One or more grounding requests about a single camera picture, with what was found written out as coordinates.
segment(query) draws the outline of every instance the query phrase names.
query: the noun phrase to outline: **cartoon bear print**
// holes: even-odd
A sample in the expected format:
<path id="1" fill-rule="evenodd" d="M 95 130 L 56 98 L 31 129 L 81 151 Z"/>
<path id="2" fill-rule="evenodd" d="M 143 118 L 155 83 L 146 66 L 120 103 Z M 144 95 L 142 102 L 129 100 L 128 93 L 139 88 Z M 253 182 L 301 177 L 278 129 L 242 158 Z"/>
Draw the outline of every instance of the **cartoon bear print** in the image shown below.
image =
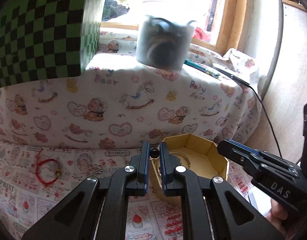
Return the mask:
<path id="1" fill-rule="evenodd" d="M 25 100 L 18 94 L 15 95 L 15 112 L 17 114 L 28 114 Z"/>
<path id="2" fill-rule="evenodd" d="M 189 108 L 186 106 L 180 107 L 178 110 L 175 112 L 175 116 L 170 118 L 168 122 L 172 124 L 180 124 L 184 120 L 184 118 L 189 114 Z"/>
<path id="3" fill-rule="evenodd" d="M 155 128 L 149 132 L 149 138 L 154 139 L 161 136 L 161 134 L 162 134 L 161 130 Z"/>
<path id="4" fill-rule="evenodd" d="M 150 69 L 152 71 L 154 71 L 157 74 L 160 74 L 164 79 L 167 79 L 169 81 L 175 81 L 179 78 L 179 73 L 175 72 L 175 71 L 171 71 L 171 70 L 164 70 L 164 69 L 158 69 L 158 68 L 154 68 L 154 67 L 149 67 L 149 66 L 145 66 L 147 69 Z"/>
<path id="5" fill-rule="evenodd" d="M 117 53 L 120 45 L 117 41 L 110 41 L 107 45 L 99 44 L 98 52 Z"/>
<path id="6" fill-rule="evenodd" d="M 89 112 L 83 118 L 89 121 L 100 122 L 104 120 L 103 114 L 107 110 L 107 103 L 101 98 L 93 98 L 89 101 L 87 108 Z"/>
<path id="7" fill-rule="evenodd" d="M 229 96 L 230 98 L 235 94 L 235 88 L 234 87 L 230 87 L 229 85 L 220 84 L 221 89 L 227 94 L 227 96 Z"/>
<path id="8" fill-rule="evenodd" d="M 92 131 L 81 129 L 80 126 L 71 123 L 68 127 L 61 130 L 69 140 L 80 143 L 87 143 L 86 137 L 92 136 Z"/>

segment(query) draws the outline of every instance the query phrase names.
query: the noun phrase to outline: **window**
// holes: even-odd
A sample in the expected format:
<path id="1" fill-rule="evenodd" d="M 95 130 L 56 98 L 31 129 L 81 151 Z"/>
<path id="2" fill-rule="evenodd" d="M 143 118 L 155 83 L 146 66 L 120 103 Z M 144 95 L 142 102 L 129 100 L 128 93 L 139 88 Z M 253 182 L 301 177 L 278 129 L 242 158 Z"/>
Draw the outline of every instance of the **window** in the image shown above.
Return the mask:
<path id="1" fill-rule="evenodd" d="M 137 30 L 143 14 L 157 13 L 154 3 L 171 19 L 197 21 L 193 44 L 220 54 L 238 47 L 247 0 L 105 0 L 101 26 Z"/>

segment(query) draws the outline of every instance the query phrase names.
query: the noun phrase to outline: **metal ring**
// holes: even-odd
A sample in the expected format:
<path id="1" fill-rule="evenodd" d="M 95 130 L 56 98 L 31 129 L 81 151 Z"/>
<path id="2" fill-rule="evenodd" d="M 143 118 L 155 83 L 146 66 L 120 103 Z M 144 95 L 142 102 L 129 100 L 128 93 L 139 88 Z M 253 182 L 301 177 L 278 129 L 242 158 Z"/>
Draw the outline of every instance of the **metal ring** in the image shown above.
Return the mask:
<path id="1" fill-rule="evenodd" d="M 190 162 L 190 160 L 189 160 L 188 157 L 187 157 L 186 155 L 184 155 L 183 153 L 180 153 L 180 152 L 169 152 L 169 154 L 171 154 L 171 155 L 179 155 L 179 156 L 183 157 L 183 158 L 187 161 L 189 168 L 191 167 L 191 162 Z"/>

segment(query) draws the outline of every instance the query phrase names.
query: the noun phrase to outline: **octagonal cardboard box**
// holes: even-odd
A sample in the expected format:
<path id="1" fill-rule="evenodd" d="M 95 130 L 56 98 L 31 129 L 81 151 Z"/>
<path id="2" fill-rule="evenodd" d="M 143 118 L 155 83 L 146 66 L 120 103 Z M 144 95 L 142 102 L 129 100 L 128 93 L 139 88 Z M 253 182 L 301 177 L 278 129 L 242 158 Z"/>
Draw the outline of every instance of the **octagonal cardboard box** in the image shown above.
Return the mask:
<path id="1" fill-rule="evenodd" d="M 217 145 L 214 142 L 193 134 L 166 137 L 163 141 L 167 143 L 169 152 L 176 155 L 183 166 L 191 169 L 198 176 L 211 179 L 219 175 L 227 180 L 229 162 L 218 153 Z M 160 160 L 152 159 L 149 166 L 149 178 L 156 196 L 170 204 L 181 207 L 180 197 L 166 197 L 163 194 L 159 174 Z"/>

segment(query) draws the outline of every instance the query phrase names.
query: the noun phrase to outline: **green checkered box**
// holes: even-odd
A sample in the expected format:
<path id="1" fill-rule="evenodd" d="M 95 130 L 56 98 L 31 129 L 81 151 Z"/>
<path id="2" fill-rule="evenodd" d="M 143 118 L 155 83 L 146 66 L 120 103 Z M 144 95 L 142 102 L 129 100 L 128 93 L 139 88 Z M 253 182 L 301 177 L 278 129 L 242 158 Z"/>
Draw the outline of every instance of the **green checkered box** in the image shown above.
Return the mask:
<path id="1" fill-rule="evenodd" d="M 8 0 L 0 11 L 0 87 L 79 76 L 95 55 L 104 0 Z"/>

